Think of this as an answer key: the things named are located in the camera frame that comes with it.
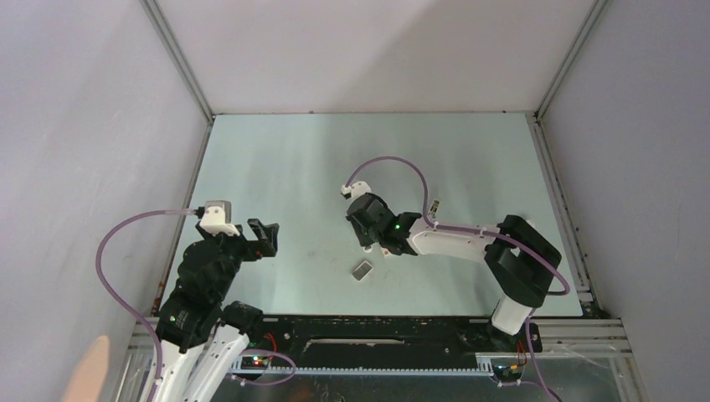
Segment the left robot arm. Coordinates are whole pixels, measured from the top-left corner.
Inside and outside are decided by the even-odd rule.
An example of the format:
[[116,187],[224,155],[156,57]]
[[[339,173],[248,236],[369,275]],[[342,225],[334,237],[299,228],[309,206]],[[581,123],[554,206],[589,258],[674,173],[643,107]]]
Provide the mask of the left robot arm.
[[151,368],[157,380],[142,400],[209,401],[237,357],[263,342],[262,310],[241,301],[223,304],[243,263],[278,250],[278,224],[249,219],[248,225],[253,240],[239,225],[197,223],[202,238],[183,252],[176,286],[159,311],[161,357]]

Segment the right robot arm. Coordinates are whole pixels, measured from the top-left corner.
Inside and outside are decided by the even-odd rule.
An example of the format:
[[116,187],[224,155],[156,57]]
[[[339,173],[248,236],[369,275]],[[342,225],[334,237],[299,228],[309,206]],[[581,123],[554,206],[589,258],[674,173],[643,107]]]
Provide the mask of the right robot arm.
[[525,320],[551,295],[560,279],[561,253],[524,218],[507,215],[492,228],[460,228],[429,222],[421,213],[393,213],[373,193],[355,198],[346,212],[359,244],[378,245],[385,255],[443,255],[486,265],[503,296],[487,327],[488,342],[508,350]]

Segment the staple tray with staples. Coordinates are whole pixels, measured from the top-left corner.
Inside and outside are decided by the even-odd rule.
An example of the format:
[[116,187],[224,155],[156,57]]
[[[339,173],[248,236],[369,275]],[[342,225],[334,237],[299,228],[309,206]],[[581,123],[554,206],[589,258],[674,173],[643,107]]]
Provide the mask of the staple tray with staples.
[[372,269],[373,265],[369,261],[364,260],[352,271],[352,277],[356,281],[362,281],[364,277],[372,271]]

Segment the small beige brown stapler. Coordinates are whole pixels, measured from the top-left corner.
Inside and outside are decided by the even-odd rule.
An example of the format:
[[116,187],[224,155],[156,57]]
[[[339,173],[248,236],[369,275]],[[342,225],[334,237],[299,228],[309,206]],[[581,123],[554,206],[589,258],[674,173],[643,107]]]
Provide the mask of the small beige brown stapler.
[[438,199],[434,199],[430,205],[428,215],[434,219],[437,215],[437,212],[440,208],[440,201]]

